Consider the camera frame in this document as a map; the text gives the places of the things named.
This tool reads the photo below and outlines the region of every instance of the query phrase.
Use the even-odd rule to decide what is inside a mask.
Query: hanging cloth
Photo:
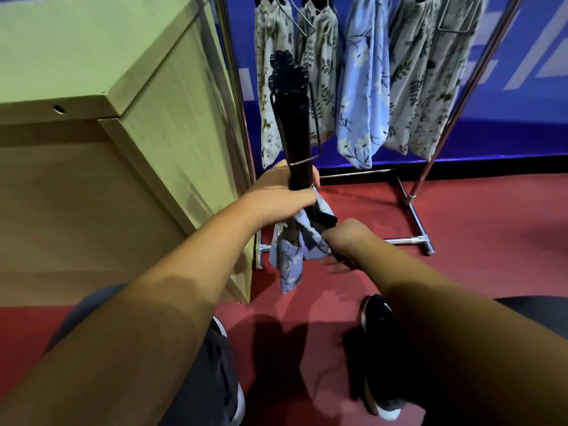
[[[280,133],[269,100],[268,78],[272,74],[270,56],[277,50],[289,50],[294,53],[294,24],[289,19],[292,17],[292,9],[285,2],[282,3],[282,9],[275,0],[272,3],[268,0],[261,0],[254,11],[254,55],[256,57],[262,167],[264,169],[274,163],[282,150]]]
[[[456,101],[488,0],[446,0],[444,6],[445,3],[448,3],[448,9],[441,28],[466,30],[471,25],[471,30],[463,34],[435,33],[409,144],[410,151],[426,161],[434,156]]]
[[[330,206],[317,190],[316,193],[317,202],[314,207],[333,215]],[[303,209],[288,221],[274,226],[270,264],[280,271],[282,294],[288,293],[302,282],[304,260],[316,260],[331,254],[330,246],[322,239],[323,230],[323,227],[309,220]]]
[[[335,95],[337,88],[337,15],[329,4],[316,11],[312,0],[299,10],[298,25],[307,35],[298,33],[296,63],[309,73],[317,112],[321,141],[335,134]],[[316,121],[310,102],[309,134],[312,145],[317,145]]]
[[[337,151],[358,169],[370,169],[388,132],[391,0],[352,0],[338,95]]]
[[[400,0],[388,24],[390,125],[385,147],[406,155],[441,0]]]

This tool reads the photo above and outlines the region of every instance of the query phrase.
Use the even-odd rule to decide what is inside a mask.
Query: red carpet
[[[382,237],[410,230],[386,184],[322,188],[340,220],[354,217]],[[568,174],[427,182],[415,207],[436,248],[423,260],[488,296],[568,296]],[[419,256],[416,247],[404,247]],[[217,315],[235,348],[247,398],[245,425],[378,425],[348,397],[341,335],[375,291],[361,272],[327,275],[304,263],[304,281],[280,295],[264,256],[250,305]],[[0,397],[30,368],[68,307],[0,309]],[[403,410],[397,425],[420,424]]]

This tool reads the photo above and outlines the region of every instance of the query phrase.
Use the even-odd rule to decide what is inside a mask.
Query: blue wall
[[[299,5],[301,0],[294,0]],[[482,22],[488,36],[508,0],[491,0]],[[344,24],[351,0],[336,0]],[[260,161],[260,116],[256,101],[254,0],[227,0],[239,68],[249,69],[255,100],[245,102],[254,165]],[[478,85],[451,133],[440,159],[487,159],[568,154],[568,0],[525,0],[492,60],[493,70]],[[477,42],[483,43],[483,36]],[[470,68],[484,44],[473,47]],[[382,148],[375,164],[419,161]],[[348,167],[336,140],[324,144],[316,166]]]

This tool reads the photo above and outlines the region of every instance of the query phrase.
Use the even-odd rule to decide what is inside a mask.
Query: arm
[[[356,220],[324,233],[373,280],[432,372],[476,423],[568,424],[568,341],[473,293]],[[344,264],[330,272],[345,272]]]
[[[157,424],[199,351],[244,246],[313,204],[286,162],[98,308],[0,406],[0,424]]]

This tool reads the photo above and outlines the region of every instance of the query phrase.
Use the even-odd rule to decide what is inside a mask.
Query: metal clothing rack
[[[221,28],[221,37],[223,40],[223,47],[225,49],[225,59],[227,62],[227,68],[229,73],[229,78],[231,82],[231,89],[233,92],[233,98],[235,99],[235,104],[238,110],[238,121],[239,126],[241,129],[241,135],[243,138],[243,144],[246,154],[246,163],[248,166],[248,170],[251,176],[251,184],[256,181],[256,173],[254,171],[254,164],[252,161],[252,150],[251,150],[251,142],[249,141],[248,131],[246,129],[246,119],[245,119],[245,112],[243,106],[243,92],[241,89],[240,78],[238,76],[238,67],[236,65],[235,53],[233,48],[233,43],[231,39],[231,32],[229,26],[229,12],[227,9],[227,0],[214,0],[215,2],[215,9],[217,10],[217,19],[219,21],[219,25]],[[495,26],[487,45],[479,59],[477,65],[475,66],[471,76],[467,80],[466,84],[464,85],[464,89],[459,94],[459,97],[451,110],[450,117],[448,118],[448,122],[444,126],[444,130],[440,136],[440,141],[436,146],[436,150],[432,159],[427,162],[424,167],[422,168],[422,172],[420,173],[420,177],[416,179],[414,185],[412,186],[410,193],[407,193],[404,186],[402,185],[401,180],[396,177],[396,184],[395,186],[398,187],[402,194],[401,200],[401,207],[403,210],[408,211],[409,215],[411,216],[412,220],[414,221],[418,236],[410,236],[410,237],[401,237],[401,238],[392,238],[386,239],[387,242],[392,243],[393,245],[421,245],[423,251],[426,255],[431,256],[434,254],[435,250],[430,242],[430,238],[428,237],[420,219],[418,218],[418,214],[416,214],[416,210],[414,209],[413,203],[416,199],[416,195],[420,190],[426,176],[430,172],[432,165],[438,158],[440,151],[444,147],[448,136],[451,133],[452,128],[456,124],[459,115],[465,108],[465,105],[469,98],[471,97],[475,87],[477,86],[479,79],[485,72],[489,61],[491,61],[493,54],[495,53],[497,47],[501,43],[501,40],[507,33],[511,23],[515,17],[516,12],[519,10],[519,6],[521,5],[522,0],[509,0],[507,3],[507,7],[505,11],[501,15],[501,18],[497,25]],[[438,25],[438,29],[443,32],[454,32],[460,33],[458,30],[445,30],[441,29],[441,22]],[[364,174],[374,174],[374,173],[387,173],[395,171],[395,169],[380,169],[380,170],[367,170],[367,171],[358,171],[358,172],[350,172],[346,174],[339,174],[339,175],[329,175],[329,176],[322,176],[321,179],[326,178],[338,178],[338,177],[345,177],[345,176],[355,176],[355,175],[364,175]],[[266,245],[261,243],[261,233],[260,231],[256,234],[255,240],[255,255],[254,255],[254,262],[256,269],[262,269],[262,262],[261,256],[263,252],[269,251],[270,245]]]

